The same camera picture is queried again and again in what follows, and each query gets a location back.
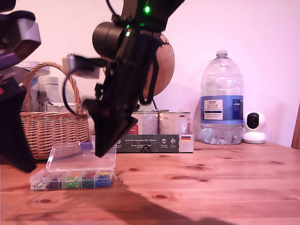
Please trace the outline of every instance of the wooden table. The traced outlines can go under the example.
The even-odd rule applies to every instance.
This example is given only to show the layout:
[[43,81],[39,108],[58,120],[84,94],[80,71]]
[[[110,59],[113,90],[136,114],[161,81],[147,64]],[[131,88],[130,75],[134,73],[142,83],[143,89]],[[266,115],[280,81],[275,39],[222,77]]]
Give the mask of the wooden table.
[[110,188],[31,192],[29,174],[3,165],[1,225],[300,224],[300,150],[196,143],[193,154],[118,154],[115,172]]

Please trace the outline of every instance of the large plastic water bottle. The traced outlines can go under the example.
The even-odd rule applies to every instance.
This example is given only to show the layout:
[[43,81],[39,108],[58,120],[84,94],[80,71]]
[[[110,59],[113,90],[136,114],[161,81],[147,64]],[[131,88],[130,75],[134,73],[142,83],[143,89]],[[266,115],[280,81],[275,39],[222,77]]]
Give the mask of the large plastic water bottle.
[[210,144],[238,144],[243,138],[243,77],[226,50],[217,51],[204,71],[193,130],[196,140]]

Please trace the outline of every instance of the security camera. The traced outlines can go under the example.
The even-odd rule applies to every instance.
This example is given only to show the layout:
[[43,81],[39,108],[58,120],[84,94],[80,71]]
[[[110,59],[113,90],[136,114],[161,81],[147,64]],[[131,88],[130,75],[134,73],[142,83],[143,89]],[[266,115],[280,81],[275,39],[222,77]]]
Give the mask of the security camera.
[[260,112],[248,112],[244,118],[243,141],[250,144],[262,144],[266,141],[266,135],[263,132],[266,119]]

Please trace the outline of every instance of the blue label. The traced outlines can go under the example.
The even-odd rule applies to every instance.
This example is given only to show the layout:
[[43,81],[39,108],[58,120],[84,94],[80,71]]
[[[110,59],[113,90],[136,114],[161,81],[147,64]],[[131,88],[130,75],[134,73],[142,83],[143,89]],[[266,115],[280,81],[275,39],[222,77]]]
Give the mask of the blue label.
[[201,97],[201,123],[242,124],[243,96],[221,95]]

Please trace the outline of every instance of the bottle cap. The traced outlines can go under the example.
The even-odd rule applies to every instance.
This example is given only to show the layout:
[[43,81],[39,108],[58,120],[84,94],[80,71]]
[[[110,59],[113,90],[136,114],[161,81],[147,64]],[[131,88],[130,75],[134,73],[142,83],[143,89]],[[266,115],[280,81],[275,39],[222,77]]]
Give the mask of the bottle cap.
[[224,55],[224,54],[227,55],[228,52],[227,52],[227,50],[218,50],[218,51],[217,51],[217,55],[221,55],[221,54],[222,54],[222,55]]

